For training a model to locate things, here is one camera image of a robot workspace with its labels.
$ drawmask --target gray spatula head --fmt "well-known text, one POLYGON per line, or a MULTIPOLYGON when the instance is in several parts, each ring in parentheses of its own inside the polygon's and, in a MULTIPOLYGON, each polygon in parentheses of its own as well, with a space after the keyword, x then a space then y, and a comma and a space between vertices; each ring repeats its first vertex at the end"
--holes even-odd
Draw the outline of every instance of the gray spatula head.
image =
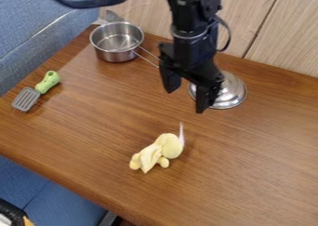
POLYGON ((39 91, 25 87, 19 95, 13 100, 12 107, 23 112, 28 112, 34 106, 36 101, 40 98, 39 91))

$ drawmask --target pot handle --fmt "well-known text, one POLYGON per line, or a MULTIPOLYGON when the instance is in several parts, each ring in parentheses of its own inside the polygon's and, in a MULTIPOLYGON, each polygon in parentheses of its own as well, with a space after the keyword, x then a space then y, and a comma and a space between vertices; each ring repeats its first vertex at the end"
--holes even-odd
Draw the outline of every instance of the pot handle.
MULTIPOLYGON (((152 57, 154 57, 157 60, 160 60, 158 57, 156 57, 155 55, 153 55, 153 53, 151 53, 149 50, 143 48, 143 47, 139 47, 141 50, 147 52, 149 55, 151 55, 152 57)), ((152 66, 159 68, 159 66, 157 64, 154 64, 151 60, 146 59, 145 57, 142 57, 139 53, 137 53, 136 51, 133 51, 137 56, 139 56, 141 59, 146 60, 148 63, 150 63, 152 66)))

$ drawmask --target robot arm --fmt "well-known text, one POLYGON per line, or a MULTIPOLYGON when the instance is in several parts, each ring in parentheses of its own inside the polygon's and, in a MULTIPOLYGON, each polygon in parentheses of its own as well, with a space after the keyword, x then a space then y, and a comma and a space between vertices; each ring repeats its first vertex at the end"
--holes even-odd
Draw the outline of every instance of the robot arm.
MULTIPOLYGON (((114 6, 125 0, 56 0, 72 8, 114 6)), ((219 95, 224 76, 213 62, 217 53, 220 0, 167 0, 172 12, 174 43, 161 43, 160 74, 168 93, 178 89, 181 77, 196 85, 196 112, 203 113, 219 95)), ((231 40, 222 49, 226 49, 231 40)))

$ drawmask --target spatula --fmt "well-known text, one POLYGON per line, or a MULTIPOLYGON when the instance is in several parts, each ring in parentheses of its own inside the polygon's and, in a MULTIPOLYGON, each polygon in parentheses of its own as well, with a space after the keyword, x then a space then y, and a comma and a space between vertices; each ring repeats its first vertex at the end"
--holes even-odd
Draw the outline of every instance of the spatula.
POLYGON ((36 84, 35 89, 25 87, 19 95, 12 101, 12 107, 22 111, 28 112, 35 105, 36 101, 41 95, 46 94, 47 91, 60 81, 58 73, 48 71, 44 79, 36 84))

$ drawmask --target metal lid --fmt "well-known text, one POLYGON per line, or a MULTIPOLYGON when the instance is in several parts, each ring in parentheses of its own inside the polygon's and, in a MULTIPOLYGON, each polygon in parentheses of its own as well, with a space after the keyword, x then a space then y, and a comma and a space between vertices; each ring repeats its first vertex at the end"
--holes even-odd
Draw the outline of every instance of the metal lid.
MULTIPOLYGON (((247 96, 247 88, 245 83, 232 73, 222 71, 224 74, 224 82, 221 85, 221 91, 215 103, 210 106, 212 109, 230 109, 242 103, 247 96)), ((196 85, 189 84, 190 96, 196 99, 196 85)))

